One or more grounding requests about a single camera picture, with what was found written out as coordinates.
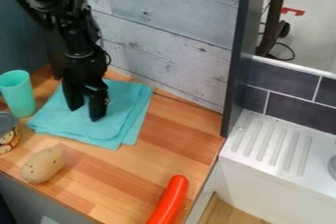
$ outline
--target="can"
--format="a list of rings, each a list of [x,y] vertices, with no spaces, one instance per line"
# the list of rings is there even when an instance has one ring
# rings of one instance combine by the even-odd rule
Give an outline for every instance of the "can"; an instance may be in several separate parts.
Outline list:
[[[12,150],[20,139],[19,120],[8,112],[0,111],[0,154]]]

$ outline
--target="teal towel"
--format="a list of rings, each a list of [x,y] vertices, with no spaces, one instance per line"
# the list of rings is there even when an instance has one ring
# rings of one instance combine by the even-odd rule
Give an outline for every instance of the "teal towel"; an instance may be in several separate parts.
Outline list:
[[[55,135],[116,150],[120,144],[135,144],[146,114],[151,87],[104,80],[110,103],[106,116],[91,122],[88,99],[85,106],[70,111],[59,85],[46,104],[28,122],[39,134]]]

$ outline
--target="plastic cup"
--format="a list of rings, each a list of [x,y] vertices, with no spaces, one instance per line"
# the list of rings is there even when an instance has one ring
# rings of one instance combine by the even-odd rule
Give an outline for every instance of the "plastic cup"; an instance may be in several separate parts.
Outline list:
[[[34,113],[36,104],[28,72],[16,70],[1,75],[0,91],[17,118],[25,118]]]

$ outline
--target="orange object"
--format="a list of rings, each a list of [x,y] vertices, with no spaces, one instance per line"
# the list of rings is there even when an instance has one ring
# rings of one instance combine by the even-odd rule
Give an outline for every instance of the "orange object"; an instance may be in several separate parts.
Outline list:
[[[187,197],[189,181],[182,175],[176,175],[169,181],[168,187],[147,224],[174,223],[183,202]]]

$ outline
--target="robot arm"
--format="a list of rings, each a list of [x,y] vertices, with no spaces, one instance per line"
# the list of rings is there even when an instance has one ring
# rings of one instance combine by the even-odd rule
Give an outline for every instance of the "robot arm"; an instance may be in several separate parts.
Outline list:
[[[89,116],[97,121],[106,114],[106,57],[96,41],[99,29],[85,0],[16,0],[41,26],[59,31],[66,45],[69,64],[63,71],[63,91],[71,110],[84,105],[89,97]]]

